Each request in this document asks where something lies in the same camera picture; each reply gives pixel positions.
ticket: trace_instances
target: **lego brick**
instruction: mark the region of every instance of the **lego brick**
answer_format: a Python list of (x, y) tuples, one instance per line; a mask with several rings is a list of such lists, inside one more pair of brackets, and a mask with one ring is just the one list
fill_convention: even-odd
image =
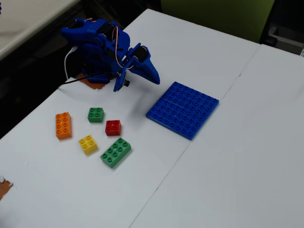
[(98, 149), (98, 147), (91, 135), (88, 135), (87, 137), (79, 140), (79, 144), (80, 144), (81, 148), (83, 149), (83, 151), (85, 152), (85, 154), (89, 154)]
[(100, 158), (104, 163), (113, 168), (130, 150), (131, 145), (122, 138), (119, 138)]
[(219, 100), (174, 82), (146, 117), (192, 140), (218, 104)]
[(90, 108), (87, 119), (91, 123), (101, 123), (104, 119), (104, 115), (103, 108)]
[(69, 113), (56, 115), (56, 136), (60, 140), (72, 137), (72, 124)]
[(108, 120), (105, 126), (107, 136), (120, 135), (122, 125), (119, 120)]

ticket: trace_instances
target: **white desk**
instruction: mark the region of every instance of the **white desk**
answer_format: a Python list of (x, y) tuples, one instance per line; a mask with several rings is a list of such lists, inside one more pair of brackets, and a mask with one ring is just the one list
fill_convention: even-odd
[[(114, 81), (102, 90), (64, 85), (3, 137), (0, 175), (16, 188), (0, 202), (1, 228), (128, 228), (190, 144), (147, 119), (150, 107), (175, 80), (221, 99), (260, 47), (152, 10), (125, 31), (132, 47), (149, 48), (161, 84), (128, 73), (130, 86), (117, 93)], [(90, 107), (103, 107), (102, 124), (88, 122)], [(58, 141), (55, 114), (66, 111), (73, 138)], [(112, 170), (100, 155), (117, 139), (105, 135), (115, 119), (132, 151)], [(99, 147), (90, 156), (78, 145), (88, 134)]]
[(262, 46), (131, 228), (304, 227), (303, 72)]
[(78, 0), (1, 0), (0, 60)]

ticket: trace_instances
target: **blue lego baseplate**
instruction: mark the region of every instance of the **blue lego baseplate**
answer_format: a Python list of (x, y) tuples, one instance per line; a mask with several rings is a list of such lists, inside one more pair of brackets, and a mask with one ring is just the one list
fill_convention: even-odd
[(219, 100), (174, 82), (146, 117), (192, 140)]

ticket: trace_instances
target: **robotic arm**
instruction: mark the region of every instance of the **robotic arm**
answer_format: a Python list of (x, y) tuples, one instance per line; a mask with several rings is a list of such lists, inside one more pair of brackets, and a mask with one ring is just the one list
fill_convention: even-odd
[(139, 43), (129, 49), (129, 35), (115, 22), (76, 19), (72, 26), (63, 28), (61, 34), (69, 44), (78, 46), (85, 62), (83, 72), (86, 76), (96, 75), (88, 79), (92, 83), (108, 83), (118, 73), (114, 86), (116, 92), (130, 83), (125, 79), (126, 70), (155, 84), (160, 83), (148, 48)]

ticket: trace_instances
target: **black cable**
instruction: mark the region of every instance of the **black cable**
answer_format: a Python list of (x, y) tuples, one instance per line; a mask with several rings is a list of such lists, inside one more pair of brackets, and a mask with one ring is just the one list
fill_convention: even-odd
[(101, 75), (94, 75), (94, 76), (83, 77), (83, 78), (75, 79), (75, 80), (70, 81), (70, 82), (65, 82), (65, 83), (63, 83), (63, 85), (64, 84), (70, 84), (72, 82), (77, 82), (77, 81), (84, 80), (84, 79), (88, 79), (88, 78), (92, 78), (92, 77), (98, 77), (98, 76), (102, 76), (102, 75), (108, 75), (108, 74), (112, 74), (112, 73), (114, 73), (114, 72), (107, 72), (107, 73), (103, 73)]

